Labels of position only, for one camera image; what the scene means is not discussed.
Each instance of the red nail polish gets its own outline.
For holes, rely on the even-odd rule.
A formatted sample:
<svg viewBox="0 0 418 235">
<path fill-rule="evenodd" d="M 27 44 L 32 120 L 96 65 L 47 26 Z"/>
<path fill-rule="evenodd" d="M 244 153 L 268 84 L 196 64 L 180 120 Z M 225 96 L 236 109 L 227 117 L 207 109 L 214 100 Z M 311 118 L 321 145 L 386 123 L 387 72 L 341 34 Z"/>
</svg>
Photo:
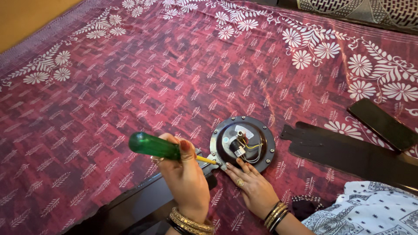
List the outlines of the red nail polish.
<svg viewBox="0 0 418 235">
<path fill-rule="evenodd" d="M 180 147 L 183 151 L 188 151 L 190 149 L 190 145 L 186 140 L 180 141 Z"/>
</svg>

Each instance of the white patterned cloth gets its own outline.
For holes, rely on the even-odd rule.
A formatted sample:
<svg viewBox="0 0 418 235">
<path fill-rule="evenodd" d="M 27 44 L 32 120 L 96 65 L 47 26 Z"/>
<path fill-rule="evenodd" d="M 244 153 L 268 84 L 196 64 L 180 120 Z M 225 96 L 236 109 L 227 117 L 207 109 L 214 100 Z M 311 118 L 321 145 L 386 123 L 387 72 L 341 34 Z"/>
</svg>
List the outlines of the white patterned cloth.
<svg viewBox="0 0 418 235">
<path fill-rule="evenodd" d="M 302 223 L 320 235 L 418 235 L 418 198 L 371 181 L 347 182 L 334 205 Z"/>
</svg>

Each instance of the label sticker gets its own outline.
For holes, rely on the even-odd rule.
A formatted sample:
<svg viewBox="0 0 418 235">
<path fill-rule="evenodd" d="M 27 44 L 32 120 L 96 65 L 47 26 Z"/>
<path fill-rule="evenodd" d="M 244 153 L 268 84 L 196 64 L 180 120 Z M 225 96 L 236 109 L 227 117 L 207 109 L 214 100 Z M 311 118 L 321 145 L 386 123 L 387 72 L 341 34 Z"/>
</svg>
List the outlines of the label sticker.
<svg viewBox="0 0 418 235">
<path fill-rule="evenodd" d="M 247 128 L 245 128 L 243 126 L 240 126 L 240 125 L 236 125 L 235 126 L 235 131 L 236 132 L 238 132 L 238 131 L 245 131 L 245 136 L 248 139 L 251 139 L 252 137 L 254 137 L 254 134 L 251 131 L 249 131 Z"/>
<path fill-rule="evenodd" d="M 245 150 L 240 146 L 240 148 L 234 152 L 237 157 L 240 157 L 242 154 L 245 153 Z"/>
</svg>

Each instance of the gold ring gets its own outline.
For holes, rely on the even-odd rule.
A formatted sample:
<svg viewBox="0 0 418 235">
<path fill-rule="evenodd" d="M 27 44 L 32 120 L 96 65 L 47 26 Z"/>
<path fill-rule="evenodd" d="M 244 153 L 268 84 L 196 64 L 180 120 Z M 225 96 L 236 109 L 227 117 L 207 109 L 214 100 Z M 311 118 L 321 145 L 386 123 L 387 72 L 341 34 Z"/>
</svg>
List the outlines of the gold ring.
<svg viewBox="0 0 418 235">
<path fill-rule="evenodd" d="M 151 156 L 151 162 L 153 162 L 155 165 L 158 165 L 158 163 L 162 162 L 163 160 L 164 160 L 164 158 L 158 158 L 158 157 Z"/>
<path fill-rule="evenodd" d="M 242 186 L 244 186 L 244 181 L 243 181 L 242 179 L 238 179 L 238 180 L 237 180 L 237 186 L 238 186 L 238 187 L 242 187 Z"/>
</svg>

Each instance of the black smartphone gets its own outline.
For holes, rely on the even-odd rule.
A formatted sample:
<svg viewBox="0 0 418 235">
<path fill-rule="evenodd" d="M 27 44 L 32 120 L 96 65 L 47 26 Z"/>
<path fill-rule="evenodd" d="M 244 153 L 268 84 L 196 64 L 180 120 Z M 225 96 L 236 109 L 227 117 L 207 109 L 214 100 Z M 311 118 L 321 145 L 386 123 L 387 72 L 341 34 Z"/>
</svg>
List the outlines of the black smartphone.
<svg viewBox="0 0 418 235">
<path fill-rule="evenodd" d="M 418 134 L 387 114 L 369 99 L 361 99 L 347 111 L 394 149 L 405 151 L 418 142 Z"/>
</svg>

